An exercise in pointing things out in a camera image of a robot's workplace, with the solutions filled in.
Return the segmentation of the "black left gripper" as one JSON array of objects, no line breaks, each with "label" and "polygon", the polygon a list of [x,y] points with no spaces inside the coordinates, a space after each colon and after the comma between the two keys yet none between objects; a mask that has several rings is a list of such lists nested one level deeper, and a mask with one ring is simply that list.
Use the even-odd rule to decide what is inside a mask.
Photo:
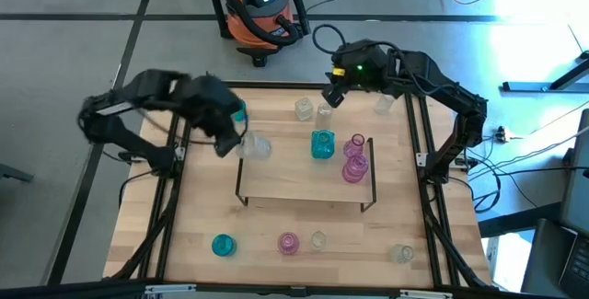
[{"label": "black left gripper", "polygon": [[208,137],[214,137],[219,157],[225,157],[241,143],[232,120],[241,108],[241,99],[214,75],[197,76],[181,88],[182,116]]}]

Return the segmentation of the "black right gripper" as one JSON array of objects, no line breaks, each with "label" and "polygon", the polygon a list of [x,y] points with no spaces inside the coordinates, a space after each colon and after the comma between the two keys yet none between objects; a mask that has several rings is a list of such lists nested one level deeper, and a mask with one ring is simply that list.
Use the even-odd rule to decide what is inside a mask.
[{"label": "black right gripper", "polygon": [[341,45],[331,55],[331,62],[332,84],[323,88],[321,96],[333,109],[342,103],[349,86],[367,91],[382,91],[388,86],[385,79],[388,56],[376,41],[359,40]]}]

